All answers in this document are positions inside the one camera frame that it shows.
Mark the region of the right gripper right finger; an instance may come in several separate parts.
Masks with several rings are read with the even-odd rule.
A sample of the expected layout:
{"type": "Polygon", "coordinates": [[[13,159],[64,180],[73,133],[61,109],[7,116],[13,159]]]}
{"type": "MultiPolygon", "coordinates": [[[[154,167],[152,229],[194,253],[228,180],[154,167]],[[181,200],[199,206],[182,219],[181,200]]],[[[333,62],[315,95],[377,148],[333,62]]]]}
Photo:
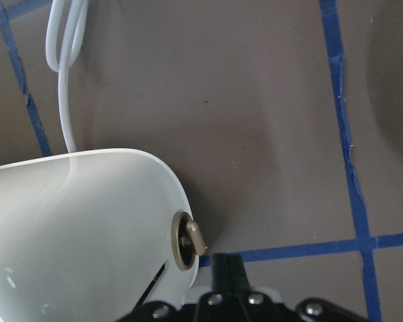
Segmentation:
{"type": "Polygon", "coordinates": [[[233,293],[242,295],[250,291],[251,286],[241,256],[228,255],[227,262],[233,293]]]}

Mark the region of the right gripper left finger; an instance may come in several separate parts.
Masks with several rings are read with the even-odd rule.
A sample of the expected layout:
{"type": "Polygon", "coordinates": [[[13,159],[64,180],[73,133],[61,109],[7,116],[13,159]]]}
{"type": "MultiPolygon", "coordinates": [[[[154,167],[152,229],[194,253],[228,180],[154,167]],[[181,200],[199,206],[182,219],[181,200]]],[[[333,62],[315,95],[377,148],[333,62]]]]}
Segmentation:
{"type": "Polygon", "coordinates": [[[211,257],[212,291],[218,294],[227,292],[227,259],[226,254],[218,253],[211,257]]]}

